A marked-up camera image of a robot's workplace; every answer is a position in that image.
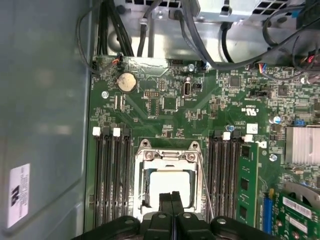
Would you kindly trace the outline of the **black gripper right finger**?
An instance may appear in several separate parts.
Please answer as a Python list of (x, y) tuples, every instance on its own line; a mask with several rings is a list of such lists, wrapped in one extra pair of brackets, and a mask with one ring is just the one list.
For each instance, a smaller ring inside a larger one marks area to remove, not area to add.
[(218, 216), (207, 223), (185, 212), (180, 193), (172, 192), (173, 229), (178, 240), (274, 240), (275, 237), (235, 219)]

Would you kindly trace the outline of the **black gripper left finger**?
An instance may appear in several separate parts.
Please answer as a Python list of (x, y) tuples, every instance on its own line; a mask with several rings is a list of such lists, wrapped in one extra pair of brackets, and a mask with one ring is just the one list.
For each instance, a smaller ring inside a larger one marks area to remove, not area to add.
[(159, 211), (146, 214), (142, 221), (121, 216), (93, 230), (74, 237), (75, 240), (169, 240), (172, 236), (172, 195), (159, 195)]

